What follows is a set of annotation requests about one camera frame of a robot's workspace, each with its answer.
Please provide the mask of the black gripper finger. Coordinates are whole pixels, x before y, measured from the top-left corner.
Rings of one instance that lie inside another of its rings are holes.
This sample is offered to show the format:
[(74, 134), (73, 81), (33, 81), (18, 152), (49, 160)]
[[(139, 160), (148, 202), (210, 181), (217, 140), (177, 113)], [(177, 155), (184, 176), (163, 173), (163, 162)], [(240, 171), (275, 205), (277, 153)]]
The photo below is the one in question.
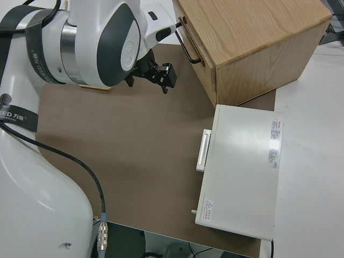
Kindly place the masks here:
[(172, 69), (172, 74), (170, 77), (157, 77), (158, 85), (162, 88), (164, 94), (167, 94), (168, 89), (175, 87), (177, 80), (177, 75), (175, 73), (174, 67)]
[(170, 77), (172, 74), (173, 65), (171, 63), (164, 63), (162, 65), (154, 65), (150, 72), (151, 78), (156, 77)]

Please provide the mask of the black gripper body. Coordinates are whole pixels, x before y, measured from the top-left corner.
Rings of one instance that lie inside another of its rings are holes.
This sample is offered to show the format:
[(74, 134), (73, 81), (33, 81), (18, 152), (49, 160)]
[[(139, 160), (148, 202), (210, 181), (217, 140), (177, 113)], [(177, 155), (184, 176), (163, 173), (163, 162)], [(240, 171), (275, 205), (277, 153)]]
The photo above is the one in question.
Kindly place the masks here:
[(156, 66), (157, 63), (155, 62), (153, 51), (148, 51), (144, 57), (136, 61), (135, 66), (125, 78), (127, 85), (129, 87), (133, 87), (134, 76), (145, 78), (152, 83), (156, 83), (156, 79), (154, 78), (157, 75), (157, 72), (155, 71)]

